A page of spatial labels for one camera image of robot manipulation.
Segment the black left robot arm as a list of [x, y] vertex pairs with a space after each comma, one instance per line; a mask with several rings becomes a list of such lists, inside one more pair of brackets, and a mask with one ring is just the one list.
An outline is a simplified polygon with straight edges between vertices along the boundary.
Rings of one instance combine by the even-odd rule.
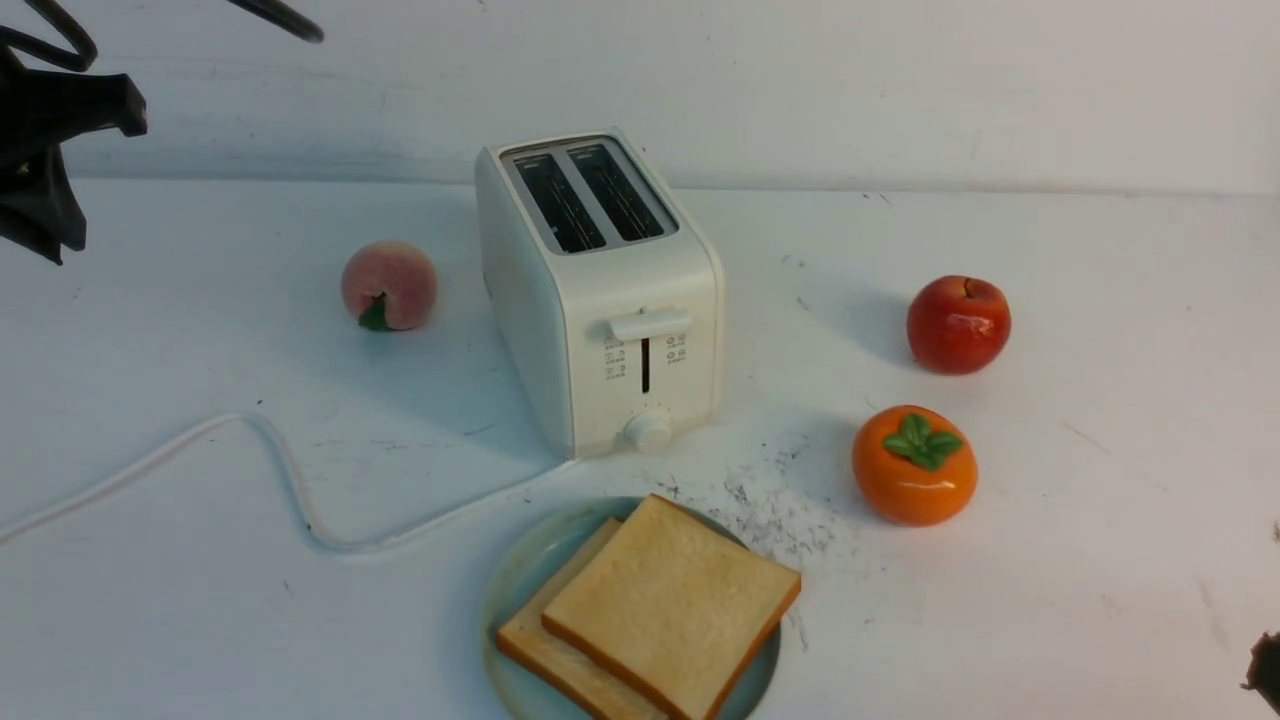
[[56, 1], [28, 4], [67, 42], [58, 47], [3, 27], [3, 237], [59, 265], [86, 247], [87, 222], [70, 187], [64, 143], [105, 129], [148, 131], [147, 104], [127, 74], [92, 76], [99, 56], [83, 26]]

